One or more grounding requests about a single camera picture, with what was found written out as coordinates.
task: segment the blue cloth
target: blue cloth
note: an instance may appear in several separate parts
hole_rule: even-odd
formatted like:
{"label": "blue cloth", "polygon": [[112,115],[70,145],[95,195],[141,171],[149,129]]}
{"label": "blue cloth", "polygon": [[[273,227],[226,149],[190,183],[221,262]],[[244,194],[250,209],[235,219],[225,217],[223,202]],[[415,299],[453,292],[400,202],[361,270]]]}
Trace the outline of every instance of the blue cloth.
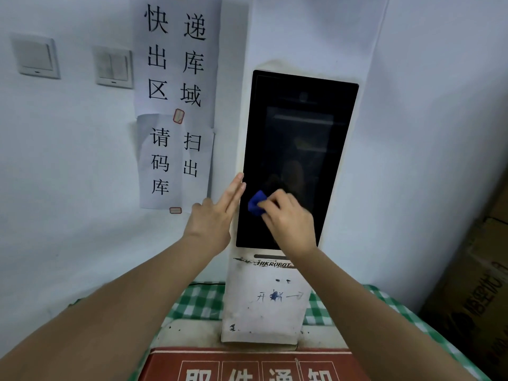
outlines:
{"label": "blue cloth", "polygon": [[251,200],[247,204],[247,210],[249,210],[251,212],[251,214],[255,215],[255,216],[263,215],[266,211],[264,211],[261,207],[258,207],[257,204],[259,202],[262,202],[265,200],[266,200],[265,193],[262,192],[261,190],[259,190],[258,192],[256,192],[254,194],[254,196],[251,198]]}

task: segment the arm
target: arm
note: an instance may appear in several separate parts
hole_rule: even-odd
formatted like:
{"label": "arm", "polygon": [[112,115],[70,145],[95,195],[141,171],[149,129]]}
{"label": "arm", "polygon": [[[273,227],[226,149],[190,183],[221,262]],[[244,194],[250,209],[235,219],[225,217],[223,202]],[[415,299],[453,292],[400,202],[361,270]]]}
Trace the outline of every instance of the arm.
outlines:
{"label": "arm", "polygon": [[295,197],[276,191],[258,206],[284,254],[325,304],[342,337],[373,380],[474,380],[402,315],[366,291],[316,246],[314,220]]}
{"label": "arm", "polygon": [[245,184],[194,204],[183,237],[59,314],[0,360],[13,381],[125,381],[182,291],[228,245]]}

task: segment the black screen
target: black screen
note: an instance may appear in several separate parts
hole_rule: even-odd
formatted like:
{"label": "black screen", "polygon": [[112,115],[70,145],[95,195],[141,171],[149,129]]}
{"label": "black screen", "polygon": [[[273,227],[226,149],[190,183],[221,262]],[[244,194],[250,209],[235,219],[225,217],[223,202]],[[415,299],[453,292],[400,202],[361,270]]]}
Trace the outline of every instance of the black screen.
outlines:
{"label": "black screen", "polygon": [[236,245],[278,250],[247,210],[259,190],[292,193],[314,216],[319,241],[358,84],[254,71]]}

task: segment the green checkered tablecloth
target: green checkered tablecloth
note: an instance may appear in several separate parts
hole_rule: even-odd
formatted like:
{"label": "green checkered tablecloth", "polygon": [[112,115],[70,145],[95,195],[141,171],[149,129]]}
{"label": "green checkered tablecloth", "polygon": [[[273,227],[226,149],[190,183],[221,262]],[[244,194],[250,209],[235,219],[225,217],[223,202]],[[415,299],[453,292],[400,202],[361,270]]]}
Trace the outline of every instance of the green checkered tablecloth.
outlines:
{"label": "green checkered tablecloth", "polygon": [[[435,331],[428,324],[423,322],[416,314],[400,302],[383,293],[375,286],[366,285],[365,288],[378,297],[381,301],[388,304],[397,313],[402,314],[409,322],[416,325],[423,333],[428,334],[434,341],[448,352],[454,359],[464,366],[479,381],[490,381],[484,372],[466,358],[454,345],[449,343],[440,333]],[[190,319],[190,320],[220,320],[223,310],[224,283],[192,283],[182,293],[176,301],[171,311],[164,321],[164,325],[172,320]],[[309,306],[305,312],[303,325],[332,326],[333,321],[330,318],[325,306],[319,297],[313,292],[310,295]],[[134,373],[129,381],[137,379],[139,371]]]}

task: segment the wall switch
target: wall switch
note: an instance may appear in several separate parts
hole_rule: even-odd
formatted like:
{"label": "wall switch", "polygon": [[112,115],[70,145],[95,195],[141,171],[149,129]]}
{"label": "wall switch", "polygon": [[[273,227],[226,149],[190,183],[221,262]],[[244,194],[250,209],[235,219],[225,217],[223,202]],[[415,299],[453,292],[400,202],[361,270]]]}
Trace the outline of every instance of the wall switch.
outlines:
{"label": "wall switch", "polygon": [[52,38],[11,33],[18,72],[23,75],[60,79],[56,47]]}
{"label": "wall switch", "polygon": [[96,83],[110,87],[132,88],[132,55],[129,50],[93,47]]}

